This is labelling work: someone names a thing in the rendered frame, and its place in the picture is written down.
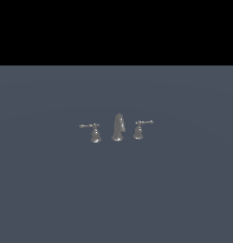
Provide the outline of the grey metal faucet spout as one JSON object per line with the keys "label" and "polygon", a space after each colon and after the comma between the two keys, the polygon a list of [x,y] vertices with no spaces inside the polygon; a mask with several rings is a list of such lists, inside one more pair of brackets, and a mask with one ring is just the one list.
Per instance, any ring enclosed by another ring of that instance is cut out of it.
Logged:
{"label": "grey metal faucet spout", "polygon": [[125,131],[126,131],[126,128],[125,128],[124,117],[121,113],[118,113],[115,117],[114,132],[113,132],[113,135],[111,138],[114,141],[121,141],[124,138],[122,133]]}

